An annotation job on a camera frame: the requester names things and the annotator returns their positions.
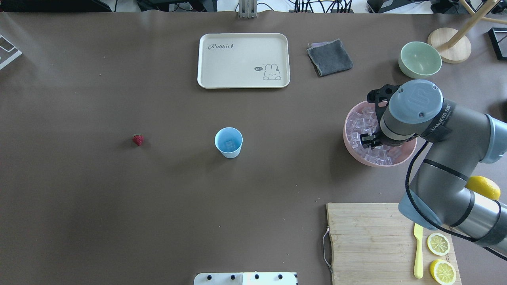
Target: lemon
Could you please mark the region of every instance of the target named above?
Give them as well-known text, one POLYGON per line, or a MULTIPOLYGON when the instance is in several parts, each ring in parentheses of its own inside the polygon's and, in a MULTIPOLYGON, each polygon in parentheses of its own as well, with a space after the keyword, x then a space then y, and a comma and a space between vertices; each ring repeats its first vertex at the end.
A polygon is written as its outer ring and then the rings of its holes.
POLYGON ((465 187, 491 200, 498 200, 500 198, 500 187, 483 176, 470 177, 465 187))
POLYGON ((444 256, 449 253, 449 250, 451 250, 449 240, 441 233, 433 233, 429 235, 426 243, 428 244, 429 251, 438 256, 444 256))
POLYGON ((429 265, 429 272, 439 284, 451 285, 456 281, 456 270, 449 262, 436 259, 429 265))

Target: yellow knife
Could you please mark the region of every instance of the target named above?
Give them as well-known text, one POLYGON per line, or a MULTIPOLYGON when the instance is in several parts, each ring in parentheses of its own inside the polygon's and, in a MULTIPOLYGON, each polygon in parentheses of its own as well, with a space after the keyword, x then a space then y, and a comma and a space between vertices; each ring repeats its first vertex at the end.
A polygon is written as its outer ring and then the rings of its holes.
POLYGON ((414 262, 414 276, 417 279, 421 279, 423 275, 422 269, 422 230, 423 228, 414 224, 414 236, 417 239, 417 250, 415 252, 415 262, 414 262))

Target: gray cloth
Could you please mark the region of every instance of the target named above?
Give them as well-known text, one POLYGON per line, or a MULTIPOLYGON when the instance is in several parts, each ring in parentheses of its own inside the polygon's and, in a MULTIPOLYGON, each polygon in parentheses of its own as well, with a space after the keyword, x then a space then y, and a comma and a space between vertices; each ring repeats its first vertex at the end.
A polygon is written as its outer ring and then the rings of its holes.
POLYGON ((332 42, 314 43, 308 50, 308 55, 320 76, 351 69, 352 60, 345 51, 340 39, 332 42))

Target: wooden cutting board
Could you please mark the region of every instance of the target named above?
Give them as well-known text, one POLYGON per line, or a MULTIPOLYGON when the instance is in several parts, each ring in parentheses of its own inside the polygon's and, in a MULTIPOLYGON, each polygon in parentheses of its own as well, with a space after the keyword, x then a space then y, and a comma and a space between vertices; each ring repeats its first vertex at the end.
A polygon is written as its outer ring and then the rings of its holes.
POLYGON ((328 203, 327 208, 334 285, 438 285, 429 272, 435 259, 449 261, 457 273, 454 284, 461 285, 451 236, 440 232, 451 250, 437 256, 426 245, 433 233, 427 229, 422 238, 424 276, 414 277, 414 223, 398 211, 397 203, 328 203))

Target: strawberry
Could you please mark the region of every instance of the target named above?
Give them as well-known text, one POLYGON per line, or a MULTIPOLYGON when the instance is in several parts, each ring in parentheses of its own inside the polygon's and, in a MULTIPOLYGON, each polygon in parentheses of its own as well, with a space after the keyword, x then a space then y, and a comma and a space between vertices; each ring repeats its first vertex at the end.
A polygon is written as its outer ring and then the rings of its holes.
POLYGON ((135 135, 132 137, 132 141, 133 141, 136 145, 141 146, 141 145, 142 145, 142 142, 144 141, 144 137, 142 136, 142 134, 137 133, 137 134, 135 134, 135 135))

